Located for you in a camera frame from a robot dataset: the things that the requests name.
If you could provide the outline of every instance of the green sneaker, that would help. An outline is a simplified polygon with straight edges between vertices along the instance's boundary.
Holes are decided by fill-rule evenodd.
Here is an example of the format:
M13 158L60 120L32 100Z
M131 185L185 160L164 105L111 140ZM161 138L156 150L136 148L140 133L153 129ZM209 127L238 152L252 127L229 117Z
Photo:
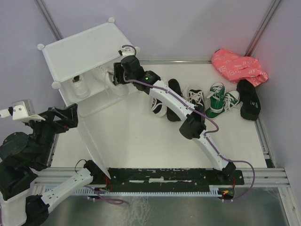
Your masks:
M206 115L209 118L214 119L223 111L225 92L225 86L221 82L217 82L211 86L209 95L207 96L207 98L210 98L210 108L206 110Z
M236 107L239 104L239 99L240 99L240 94L236 90L232 90L226 93L223 100L224 108L220 113L216 113L214 118Z

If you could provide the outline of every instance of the gray floor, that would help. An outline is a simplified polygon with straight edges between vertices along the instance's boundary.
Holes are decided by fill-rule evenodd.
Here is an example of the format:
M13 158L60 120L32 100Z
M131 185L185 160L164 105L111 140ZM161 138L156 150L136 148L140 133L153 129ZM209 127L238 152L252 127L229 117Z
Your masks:
M277 189L256 188L232 203L202 197L119 198L129 204L114 206L71 196L43 226L288 226Z

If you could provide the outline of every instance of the cable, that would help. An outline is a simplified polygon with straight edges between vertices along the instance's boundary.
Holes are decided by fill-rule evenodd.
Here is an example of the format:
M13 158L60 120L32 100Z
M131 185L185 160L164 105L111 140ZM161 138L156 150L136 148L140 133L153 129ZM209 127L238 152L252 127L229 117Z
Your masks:
M137 54L137 50L136 50L136 48L134 47L134 46L132 46L132 45L123 45L123 46L121 46L122 48L124 48L124 47L131 47L133 50L134 50L134 56L136 56L136 54Z
M159 90L162 90L162 91L164 91L164 92L166 92L166 93L169 93L169 94L172 95L174 98L176 98L180 103L182 103L187 109L189 109L189 110L191 110L191 111L193 111L193 112L199 114L200 116L204 117L205 119L209 120L209 121L216 127L216 129L215 129L215 130L210 130L210 131L205 132L205 133L204 133L204 136L205 136L206 140L209 142L209 144L213 147L213 149L215 150L215 152L216 152L223 160L225 160L225 161L227 161L227 162L232 162L232 163L235 163L235 162L241 162L241 163L248 164L248 165L251 167L252 171L253 171L253 180L252 180L252 183L251 183L249 189L246 191L246 193L244 193L243 195L241 195L241 196L239 196L239 197L237 197L237 198L233 198L232 200L225 200L225 201L230 201L230 202L232 202L232 201L234 201L234 200L241 199L241 198L245 197L248 193L251 192L251 189L253 188L254 183L255 183L255 169L254 169L254 167L251 165L251 163L249 163L249 162L247 162L247 161L244 161L244 160L231 160L231 159L227 159L227 158L223 157L223 156L221 155L221 153L218 151L218 149L214 146L214 144L210 141L210 139L206 136L206 135L209 134L209 133L216 133L217 131L219 131L220 128L218 127L218 125L216 124L216 122L214 122L212 119L210 119L210 118L209 118L208 116L206 116L205 114L203 114L203 113L201 113L201 112L199 112L199 111L197 111L197 110L195 110L195 109L189 107L189 106L188 106L188 105L180 98L180 96L178 96L177 94L174 94L174 93L172 93L172 92L169 92L166 88L159 87L159 86L153 86L153 85L150 85L150 84L147 84L147 83L145 83L145 82L138 81L138 80L135 80L135 79L127 80L127 79L126 79L126 72L125 72L125 71L123 72L123 80L124 80L125 82L135 82L135 83L138 83L138 84L141 84L141 85L150 87L150 88L159 89Z
M95 201L105 201L112 205L122 205L125 203L122 199L105 199L94 188L90 187L89 185L85 185L84 187L91 189L100 198Z
M80 161L83 161L83 160L84 160L85 162L87 162L85 159L81 159L81 160L79 160L79 161L76 163L76 165L75 165L75 167L74 167L74 171L75 171L76 173L77 173L77 171L76 171L77 165L79 164Z

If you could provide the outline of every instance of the pink cloth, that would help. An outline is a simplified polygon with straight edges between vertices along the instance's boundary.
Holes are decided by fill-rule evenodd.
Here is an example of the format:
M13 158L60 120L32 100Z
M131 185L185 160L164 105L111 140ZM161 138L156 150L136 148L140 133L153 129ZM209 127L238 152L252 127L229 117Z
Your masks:
M258 59L240 56L223 48L213 54L212 64L222 77L232 83L246 79L258 86L269 78L261 69Z

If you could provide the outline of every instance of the white wall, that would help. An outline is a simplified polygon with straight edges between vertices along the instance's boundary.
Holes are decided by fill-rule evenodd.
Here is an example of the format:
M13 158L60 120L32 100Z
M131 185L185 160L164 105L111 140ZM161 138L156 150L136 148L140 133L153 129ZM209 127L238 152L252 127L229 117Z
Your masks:
M261 116L279 167L285 167L301 207L301 1L286 0L254 56L269 80L258 87Z
M63 37L109 17L140 56L201 57L217 49L244 54L271 0L44 0Z
M0 109L12 102L31 99L36 113L51 106L63 106L57 90L51 88L52 77L37 45L54 42L33 0L0 1ZM12 118L0 119L0 142L15 131L25 129Z

